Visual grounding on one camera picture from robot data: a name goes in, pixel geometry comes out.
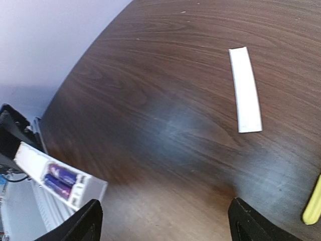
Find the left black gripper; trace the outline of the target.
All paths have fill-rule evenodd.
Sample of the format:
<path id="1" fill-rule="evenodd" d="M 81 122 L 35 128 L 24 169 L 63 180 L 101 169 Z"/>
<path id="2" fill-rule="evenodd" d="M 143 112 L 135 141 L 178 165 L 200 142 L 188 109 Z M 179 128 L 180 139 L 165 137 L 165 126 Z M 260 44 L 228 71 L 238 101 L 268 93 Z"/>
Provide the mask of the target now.
<path id="1" fill-rule="evenodd" d="M 13 160 L 17 150 L 24 142 L 43 151 L 41 142 L 30 130 L 30 122 L 9 104 L 1 106 L 1 154 Z"/>

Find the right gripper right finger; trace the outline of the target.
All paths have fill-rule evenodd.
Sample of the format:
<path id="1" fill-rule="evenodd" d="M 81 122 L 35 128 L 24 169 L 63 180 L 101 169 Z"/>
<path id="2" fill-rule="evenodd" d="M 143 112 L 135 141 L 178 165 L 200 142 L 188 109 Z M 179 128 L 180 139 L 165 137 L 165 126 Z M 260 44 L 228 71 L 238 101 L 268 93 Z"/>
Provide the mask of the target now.
<path id="1" fill-rule="evenodd" d="M 239 197 L 232 200 L 228 218 L 232 240 L 299 240 L 274 225 Z"/>

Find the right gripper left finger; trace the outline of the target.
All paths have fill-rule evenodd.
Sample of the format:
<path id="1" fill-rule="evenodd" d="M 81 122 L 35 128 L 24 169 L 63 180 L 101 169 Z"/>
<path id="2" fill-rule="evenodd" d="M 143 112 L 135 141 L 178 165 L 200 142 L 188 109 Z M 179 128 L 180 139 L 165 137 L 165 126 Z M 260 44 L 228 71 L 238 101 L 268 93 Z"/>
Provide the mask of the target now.
<path id="1" fill-rule="evenodd" d="M 36 241 L 96 240 L 101 237 L 103 211 L 100 201 L 92 199 L 69 219 Z"/>

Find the white remote control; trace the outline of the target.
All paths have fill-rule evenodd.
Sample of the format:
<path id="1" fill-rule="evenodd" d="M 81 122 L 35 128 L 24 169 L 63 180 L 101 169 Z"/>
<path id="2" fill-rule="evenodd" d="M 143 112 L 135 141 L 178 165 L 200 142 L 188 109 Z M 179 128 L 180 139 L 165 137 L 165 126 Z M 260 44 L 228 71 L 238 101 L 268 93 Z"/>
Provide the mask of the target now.
<path id="1" fill-rule="evenodd" d="M 108 185 L 24 142 L 18 147 L 14 161 L 29 177 L 74 211 L 92 199 L 101 201 Z"/>

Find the yellow handled screwdriver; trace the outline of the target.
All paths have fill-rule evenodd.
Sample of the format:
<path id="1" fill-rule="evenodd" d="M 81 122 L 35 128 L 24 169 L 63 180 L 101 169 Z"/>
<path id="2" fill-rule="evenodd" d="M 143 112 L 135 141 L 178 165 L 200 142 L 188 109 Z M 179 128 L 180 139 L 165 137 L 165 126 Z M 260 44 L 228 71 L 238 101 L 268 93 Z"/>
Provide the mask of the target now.
<path id="1" fill-rule="evenodd" d="M 313 225 L 320 219 L 320 186 L 319 176 L 309 202 L 302 214 L 302 220 L 306 225 Z"/>

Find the white battery cover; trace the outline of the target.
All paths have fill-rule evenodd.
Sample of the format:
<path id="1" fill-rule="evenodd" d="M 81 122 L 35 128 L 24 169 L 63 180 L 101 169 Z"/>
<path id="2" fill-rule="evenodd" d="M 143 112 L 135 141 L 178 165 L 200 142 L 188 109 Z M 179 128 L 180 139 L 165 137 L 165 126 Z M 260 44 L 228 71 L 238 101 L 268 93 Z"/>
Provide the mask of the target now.
<path id="1" fill-rule="evenodd" d="M 239 133 L 263 131 L 254 73 L 246 47 L 229 49 Z"/>

